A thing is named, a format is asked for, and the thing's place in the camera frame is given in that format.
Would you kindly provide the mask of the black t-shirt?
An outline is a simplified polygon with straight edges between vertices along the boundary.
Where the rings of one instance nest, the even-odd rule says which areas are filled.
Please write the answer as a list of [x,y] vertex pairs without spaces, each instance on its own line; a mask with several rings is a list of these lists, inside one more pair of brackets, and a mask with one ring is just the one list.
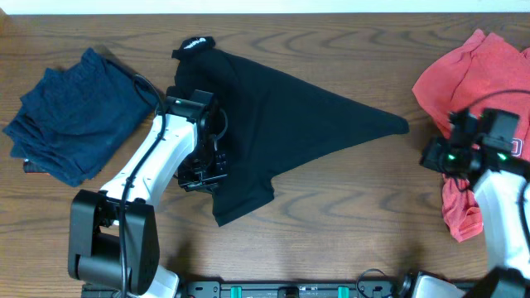
[[228,175],[213,194],[219,226],[274,199],[272,178],[309,161],[381,137],[406,134],[404,118],[331,93],[306,81],[232,55],[211,36],[174,50],[179,61],[167,95],[212,93],[224,110],[219,140]]

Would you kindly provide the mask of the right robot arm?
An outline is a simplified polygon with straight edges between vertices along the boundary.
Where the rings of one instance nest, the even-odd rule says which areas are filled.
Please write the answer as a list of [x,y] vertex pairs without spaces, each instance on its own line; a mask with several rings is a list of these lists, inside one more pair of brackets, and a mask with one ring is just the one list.
[[448,138],[434,137],[421,166],[466,179],[483,220],[488,272],[465,289],[432,273],[407,274],[397,297],[527,297],[529,295],[529,163],[512,156],[519,117],[487,108],[449,116]]

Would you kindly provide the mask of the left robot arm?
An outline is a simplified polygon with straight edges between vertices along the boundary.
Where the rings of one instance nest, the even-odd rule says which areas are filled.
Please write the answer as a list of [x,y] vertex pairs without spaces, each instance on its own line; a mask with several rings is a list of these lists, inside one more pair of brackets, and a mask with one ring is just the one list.
[[226,178],[219,139],[228,128],[216,97],[196,90],[168,96],[126,166],[70,207],[68,273],[83,297],[177,297],[180,278],[160,263],[156,210],[172,180],[212,193]]

